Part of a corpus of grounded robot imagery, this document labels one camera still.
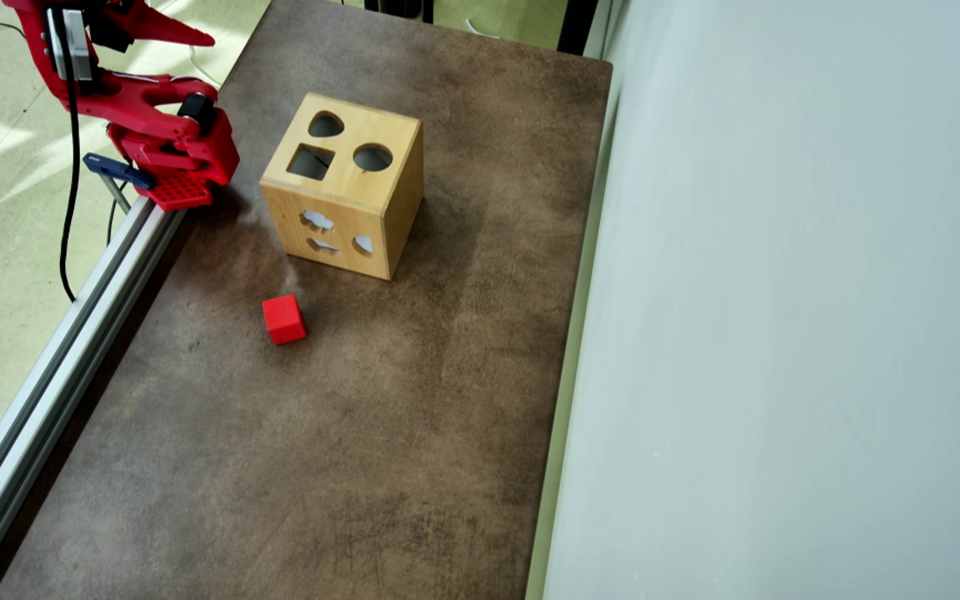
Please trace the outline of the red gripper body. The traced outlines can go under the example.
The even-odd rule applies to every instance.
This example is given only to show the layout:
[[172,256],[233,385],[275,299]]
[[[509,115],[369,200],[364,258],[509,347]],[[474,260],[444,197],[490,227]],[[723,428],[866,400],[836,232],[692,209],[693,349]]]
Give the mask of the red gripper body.
[[98,81],[104,74],[95,46],[126,51],[131,10],[136,1],[23,1],[22,33],[32,60],[50,87]]

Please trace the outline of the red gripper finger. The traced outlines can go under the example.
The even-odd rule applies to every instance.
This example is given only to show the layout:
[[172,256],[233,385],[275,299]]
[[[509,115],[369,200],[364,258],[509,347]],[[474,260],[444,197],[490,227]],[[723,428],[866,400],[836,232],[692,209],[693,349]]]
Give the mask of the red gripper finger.
[[156,10],[146,1],[137,1],[131,10],[131,23],[133,22],[179,22],[179,20]]
[[197,47],[212,47],[216,41],[211,35],[187,26],[182,22],[131,22],[126,31],[133,39],[182,44]]

